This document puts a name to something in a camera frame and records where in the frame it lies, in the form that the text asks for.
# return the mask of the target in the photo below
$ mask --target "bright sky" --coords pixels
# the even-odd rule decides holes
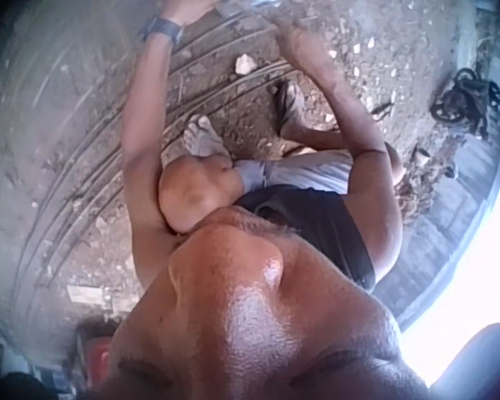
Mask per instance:
[[[429,386],[468,340],[492,323],[500,323],[500,193],[454,279],[404,333],[404,357]]]

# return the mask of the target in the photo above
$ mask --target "ground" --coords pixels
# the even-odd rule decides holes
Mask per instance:
[[[121,318],[141,296],[118,134],[141,48],[136,32],[156,8],[149,0],[35,3],[0,51],[0,322],[30,358],[53,363],[70,351],[80,321]],[[166,143],[189,115],[205,113],[235,158],[281,157],[293,146],[277,136],[273,94],[284,78],[300,83],[307,120],[333,128],[322,94],[282,61],[261,14],[303,18],[337,52],[337,68],[369,111],[393,103],[378,125],[407,166],[397,195],[408,223],[429,207],[459,144],[428,106],[467,63],[458,51],[462,4],[293,1],[227,21],[213,12],[174,54]],[[234,65],[244,53],[258,67],[241,77]],[[423,168],[411,161],[416,146],[432,154]]]

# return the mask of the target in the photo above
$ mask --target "gray shorts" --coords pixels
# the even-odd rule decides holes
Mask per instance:
[[[241,173],[245,194],[274,185],[346,194],[352,163],[347,150],[329,150],[278,161],[242,160],[235,168]]]

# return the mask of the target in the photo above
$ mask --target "forearm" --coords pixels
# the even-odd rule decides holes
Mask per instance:
[[[153,34],[137,62],[122,123],[122,153],[127,163],[145,153],[159,154],[166,117],[171,39]]]
[[[383,135],[378,126],[335,67],[330,63],[310,76],[326,97],[341,130],[340,139],[330,136],[329,140],[343,141],[354,158],[365,152],[386,153]]]

